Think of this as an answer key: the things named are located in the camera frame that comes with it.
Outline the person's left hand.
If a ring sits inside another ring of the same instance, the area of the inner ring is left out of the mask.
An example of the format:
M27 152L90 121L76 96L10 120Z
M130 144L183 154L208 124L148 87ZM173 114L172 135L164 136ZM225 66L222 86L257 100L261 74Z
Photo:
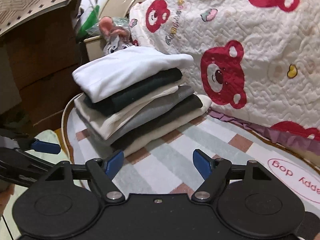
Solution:
M1 217L10 200L10 197L14 194L14 192L15 192L15 185L10 184L5 191L0 193L0 216Z

